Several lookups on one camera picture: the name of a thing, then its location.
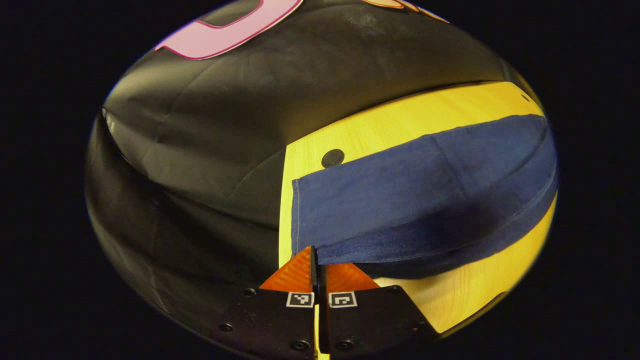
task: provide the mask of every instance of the blue cloth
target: blue cloth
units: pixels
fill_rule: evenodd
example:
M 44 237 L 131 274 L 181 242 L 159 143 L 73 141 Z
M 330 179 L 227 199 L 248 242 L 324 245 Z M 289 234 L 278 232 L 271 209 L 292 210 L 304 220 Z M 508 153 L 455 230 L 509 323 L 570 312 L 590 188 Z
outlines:
M 557 190 L 544 117 L 425 135 L 295 179 L 292 253 L 418 278 L 490 256 L 528 233 Z

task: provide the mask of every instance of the yellow wooden table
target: yellow wooden table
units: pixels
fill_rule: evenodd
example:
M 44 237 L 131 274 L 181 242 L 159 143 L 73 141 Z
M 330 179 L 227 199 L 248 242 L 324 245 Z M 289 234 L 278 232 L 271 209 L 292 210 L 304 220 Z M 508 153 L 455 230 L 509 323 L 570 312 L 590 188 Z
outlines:
M 544 116 L 512 83 L 457 86 L 382 104 L 291 143 L 282 179 L 280 266 L 291 258 L 291 181 L 324 169 L 321 159 L 329 150 L 342 150 L 343 163 L 347 163 L 422 135 L 527 114 Z M 544 244 L 555 205 L 554 199 L 547 214 L 526 236 L 493 256 L 423 279 L 374 280 L 380 286 L 402 286 L 433 328 L 448 335 L 470 316 L 486 311 L 496 296 L 522 278 Z

